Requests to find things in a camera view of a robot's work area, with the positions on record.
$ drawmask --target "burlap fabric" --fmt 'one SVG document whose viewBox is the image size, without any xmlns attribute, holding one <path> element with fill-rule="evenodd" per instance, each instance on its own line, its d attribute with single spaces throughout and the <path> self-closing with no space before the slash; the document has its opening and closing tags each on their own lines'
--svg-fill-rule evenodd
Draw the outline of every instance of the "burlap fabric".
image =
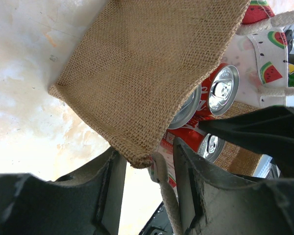
<svg viewBox="0 0 294 235">
<path fill-rule="evenodd" d="M 258 108 L 234 102 L 231 108 L 223 115 L 214 116 L 216 119 L 231 118 L 237 115 L 250 113 Z M 231 173 L 252 176 L 261 158 L 256 154 L 237 145 L 226 142 L 215 164 Z"/>
<path fill-rule="evenodd" d="M 249 0 L 111 0 L 49 93 L 137 168 L 219 64 Z"/>
</svg>

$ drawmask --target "red soda can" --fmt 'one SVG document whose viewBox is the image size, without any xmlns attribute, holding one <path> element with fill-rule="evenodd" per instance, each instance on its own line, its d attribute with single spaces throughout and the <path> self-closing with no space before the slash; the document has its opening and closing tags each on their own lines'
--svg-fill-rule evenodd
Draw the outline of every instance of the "red soda can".
<svg viewBox="0 0 294 235">
<path fill-rule="evenodd" d="M 222 63 L 201 83 L 196 115 L 221 115 L 233 104 L 239 88 L 239 72 L 233 65 Z"/>
<path fill-rule="evenodd" d="M 182 105 L 181 109 L 174 116 L 168 129 L 177 129 L 184 126 L 195 114 L 201 97 L 201 86 L 199 85 L 190 97 Z"/>
<path fill-rule="evenodd" d="M 173 153 L 173 140 L 175 137 L 180 137 L 193 151 L 208 161 L 214 162 L 224 147 L 224 140 L 200 129 L 201 121 L 213 119 L 211 116 L 193 116 L 183 127 L 174 130 L 168 129 L 162 137 L 160 145 Z"/>
</svg>

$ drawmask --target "watermelon slice illustration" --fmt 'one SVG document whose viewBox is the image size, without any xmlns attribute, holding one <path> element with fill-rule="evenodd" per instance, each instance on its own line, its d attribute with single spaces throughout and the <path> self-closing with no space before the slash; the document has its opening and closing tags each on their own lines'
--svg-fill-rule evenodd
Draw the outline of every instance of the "watermelon slice illustration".
<svg viewBox="0 0 294 235">
<path fill-rule="evenodd" d="M 282 49 L 284 49 L 288 44 L 284 33 L 271 31 L 268 33 L 268 38 L 270 42 Z"/>
<path fill-rule="evenodd" d="M 239 47 L 240 51 L 254 49 L 253 43 L 246 37 L 241 38 L 237 42 L 237 46 Z"/>
<path fill-rule="evenodd" d="M 276 70 L 276 68 L 273 66 L 271 62 L 265 63 L 261 67 L 260 72 L 263 83 L 273 82 L 275 80 L 282 78 L 282 75 L 278 72 L 278 70 Z"/>
<path fill-rule="evenodd" d="M 251 1 L 245 13 L 242 24 L 253 24 L 263 19 L 274 16 L 273 11 L 266 1 Z"/>
<path fill-rule="evenodd" d="M 169 184 L 171 185 L 172 188 L 176 187 L 176 182 L 170 174 L 169 174 Z"/>
</svg>

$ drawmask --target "white rope handle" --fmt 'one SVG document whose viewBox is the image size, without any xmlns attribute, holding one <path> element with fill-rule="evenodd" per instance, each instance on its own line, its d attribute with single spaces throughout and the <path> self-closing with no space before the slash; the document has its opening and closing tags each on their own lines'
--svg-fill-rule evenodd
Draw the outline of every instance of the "white rope handle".
<svg viewBox="0 0 294 235">
<path fill-rule="evenodd" d="M 175 235 L 183 235 L 178 202 L 173 188 L 168 183 L 168 169 L 166 160 L 164 159 L 162 154 L 158 152 L 154 152 L 152 154 L 152 158 L 157 166 L 157 174 L 159 180 L 158 183 L 160 185 L 163 204 L 166 207 L 168 218 L 173 228 L 173 232 Z"/>
<path fill-rule="evenodd" d="M 258 88 L 258 94 L 266 95 L 266 96 L 293 96 L 294 95 L 294 87 L 282 87 L 282 88 L 267 88 L 264 86 L 260 86 Z"/>
<path fill-rule="evenodd" d="M 285 27 L 291 24 L 294 24 L 294 11 L 281 13 L 256 23 L 243 24 L 238 28 L 236 34 L 249 35 L 263 30 L 268 30 L 273 27 Z"/>
</svg>

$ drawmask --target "burlap bag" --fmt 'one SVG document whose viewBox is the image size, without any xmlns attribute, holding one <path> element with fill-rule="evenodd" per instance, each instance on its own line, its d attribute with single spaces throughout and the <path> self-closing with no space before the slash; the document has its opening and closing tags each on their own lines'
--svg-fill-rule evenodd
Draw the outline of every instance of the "burlap bag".
<svg viewBox="0 0 294 235">
<path fill-rule="evenodd" d="M 49 93 L 137 168 L 219 64 L 249 0 L 111 0 Z"/>
</svg>

